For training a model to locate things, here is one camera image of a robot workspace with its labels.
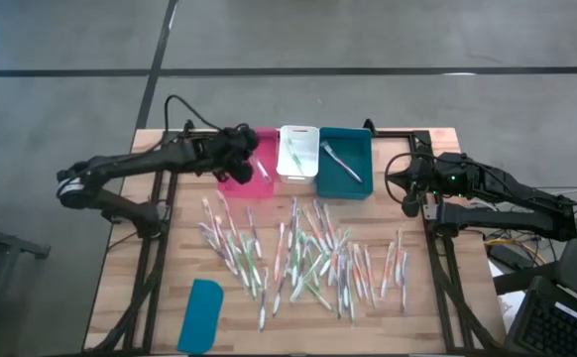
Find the black power brick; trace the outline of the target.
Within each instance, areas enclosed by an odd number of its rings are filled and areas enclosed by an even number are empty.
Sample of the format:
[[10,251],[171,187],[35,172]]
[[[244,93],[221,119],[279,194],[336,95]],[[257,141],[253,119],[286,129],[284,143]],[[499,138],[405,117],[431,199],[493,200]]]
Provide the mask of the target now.
[[521,268],[521,255],[504,245],[488,246],[487,255],[513,270],[519,270]]

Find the white paper sheet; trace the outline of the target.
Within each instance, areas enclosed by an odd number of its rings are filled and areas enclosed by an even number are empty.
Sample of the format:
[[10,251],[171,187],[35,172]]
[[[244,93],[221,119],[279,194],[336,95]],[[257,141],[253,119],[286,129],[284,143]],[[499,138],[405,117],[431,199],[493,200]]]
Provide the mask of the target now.
[[503,316],[514,315],[518,311],[524,297],[525,293],[523,291],[517,291],[499,295],[498,300],[501,307],[502,315]]

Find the black stand bar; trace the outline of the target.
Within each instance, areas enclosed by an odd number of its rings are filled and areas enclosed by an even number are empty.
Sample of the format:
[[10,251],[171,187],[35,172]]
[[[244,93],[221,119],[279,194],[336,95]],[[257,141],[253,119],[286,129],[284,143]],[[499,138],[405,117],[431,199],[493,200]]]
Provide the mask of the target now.
[[559,263],[552,262],[534,268],[493,277],[494,286],[498,296],[527,290],[531,281],[536,277],[544,277],[555,280]]

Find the teal plastic bin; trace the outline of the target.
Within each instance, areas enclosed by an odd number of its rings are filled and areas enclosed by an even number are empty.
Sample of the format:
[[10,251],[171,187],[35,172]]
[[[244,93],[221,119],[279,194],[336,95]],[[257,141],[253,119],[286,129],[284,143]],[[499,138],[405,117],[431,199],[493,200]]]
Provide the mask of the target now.
[[[316,193],[320,197],[363,200],[374,190],[372,164],[372,133],[368,129],[323,127],[319,130],[319,159]],[[360,179],[336,162],[333,154]]]

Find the pink plastic bin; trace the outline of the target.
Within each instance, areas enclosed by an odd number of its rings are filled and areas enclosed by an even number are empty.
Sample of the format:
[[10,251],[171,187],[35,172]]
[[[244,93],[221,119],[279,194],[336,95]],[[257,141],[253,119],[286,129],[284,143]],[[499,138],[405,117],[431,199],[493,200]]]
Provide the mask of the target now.
[[258,148],[254,151],[254,156],[259,160],[262,167],[268,174],[264,178],[259,171],[259,166],[251,160],[254,173],[250,181],[239,184],[233,179],[220,182],[218,189],[227,197],[237,198],[269,198],[275,190],[275,183],[278,178],[276,167],[278,163],[280,133],[276,128],[258,127],[256,133],[260,139]]

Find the teal plastic bin lid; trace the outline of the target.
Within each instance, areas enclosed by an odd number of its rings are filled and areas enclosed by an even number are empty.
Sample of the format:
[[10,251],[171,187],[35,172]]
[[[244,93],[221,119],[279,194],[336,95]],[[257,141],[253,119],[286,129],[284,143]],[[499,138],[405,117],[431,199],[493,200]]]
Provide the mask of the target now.
[[215,281],[193,281],[176,347],[178,352],[204,354],[212,349],[223,300],[223,289]]

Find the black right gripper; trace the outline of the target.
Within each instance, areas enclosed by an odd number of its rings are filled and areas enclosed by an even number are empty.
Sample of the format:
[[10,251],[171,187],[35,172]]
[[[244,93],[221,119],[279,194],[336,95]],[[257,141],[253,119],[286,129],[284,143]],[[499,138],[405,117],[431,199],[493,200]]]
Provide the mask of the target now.
[[395,185],[405,190],[402,209],[407,217],[417,217],[420,208],[426,203],[427,193],[432,190],[434,179],[433,162],[424,157],[414,157],[408,168],[394,174]]

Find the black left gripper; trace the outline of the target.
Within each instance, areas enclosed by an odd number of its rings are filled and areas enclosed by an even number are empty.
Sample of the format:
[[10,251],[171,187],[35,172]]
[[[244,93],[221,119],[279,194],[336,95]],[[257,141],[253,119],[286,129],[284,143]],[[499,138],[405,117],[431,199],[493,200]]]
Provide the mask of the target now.
[[238,183],[247,183],[253,176],[249,159],[259,143],[257,133],[248,124],[220,130],[208,144],[211,172],[220,182],[233,179]]

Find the white plastic bin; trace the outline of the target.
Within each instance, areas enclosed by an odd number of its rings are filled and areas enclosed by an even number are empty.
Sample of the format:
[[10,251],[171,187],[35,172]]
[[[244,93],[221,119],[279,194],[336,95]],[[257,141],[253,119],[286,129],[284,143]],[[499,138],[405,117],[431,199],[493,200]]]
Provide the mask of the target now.
[[[313,183],[319,171],[319,129],[312,126],[285,125],[280,128],[280,142],[276,172],[283,183]],[[292,140],[304,175],[299,173],[291,158],[285,138]]]

